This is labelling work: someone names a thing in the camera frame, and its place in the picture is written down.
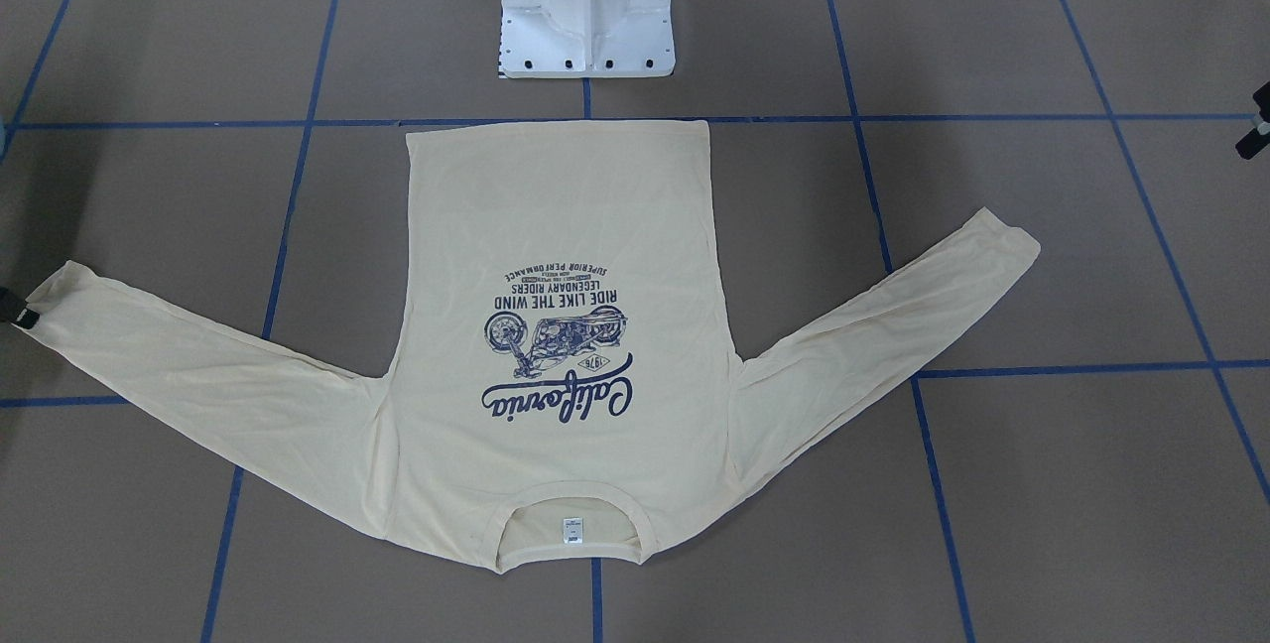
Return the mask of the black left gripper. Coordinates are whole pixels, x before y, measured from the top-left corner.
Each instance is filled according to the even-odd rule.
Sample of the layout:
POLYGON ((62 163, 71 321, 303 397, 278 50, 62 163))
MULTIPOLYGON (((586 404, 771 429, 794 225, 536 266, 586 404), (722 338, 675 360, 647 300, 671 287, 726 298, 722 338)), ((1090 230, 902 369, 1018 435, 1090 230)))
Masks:
POLYGON ((1257 113, 1252 118, 1252 128, 1237 144, 1234 151, 1245 159, 1251 160, 1269 146, 1269 91, 1270 83, 1253 91, 1253 100, 1257 113))

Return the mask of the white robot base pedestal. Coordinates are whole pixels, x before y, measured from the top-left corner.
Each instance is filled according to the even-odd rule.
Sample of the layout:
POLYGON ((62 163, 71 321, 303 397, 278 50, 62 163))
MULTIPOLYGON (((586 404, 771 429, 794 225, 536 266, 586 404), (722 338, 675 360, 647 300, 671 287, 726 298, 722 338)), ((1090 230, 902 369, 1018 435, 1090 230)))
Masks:
POLYGON ((671 0, 502 0, 500 78, 663 78, 671 0))

